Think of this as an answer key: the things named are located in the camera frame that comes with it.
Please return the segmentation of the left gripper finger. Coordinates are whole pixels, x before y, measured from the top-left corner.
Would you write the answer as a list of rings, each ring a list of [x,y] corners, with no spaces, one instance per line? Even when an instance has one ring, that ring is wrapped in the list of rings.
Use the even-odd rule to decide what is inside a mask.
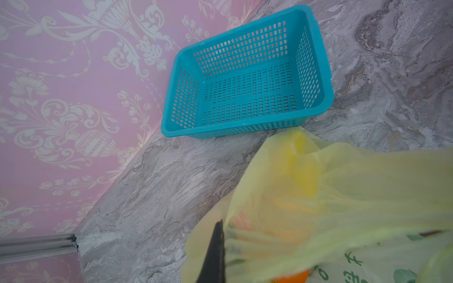
[[[225,283],[225,248],[223,221],[214,226],[210,244],[196,283]]]

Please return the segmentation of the yellow plastic bag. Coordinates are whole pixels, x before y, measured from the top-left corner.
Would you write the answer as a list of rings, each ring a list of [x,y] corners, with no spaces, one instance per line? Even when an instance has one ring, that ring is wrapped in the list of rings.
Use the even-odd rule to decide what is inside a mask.
[[[450,283],[453,151],[380,153],[296,127],[268,138],[194,227],[184,283],[223,221],[226,283]]]

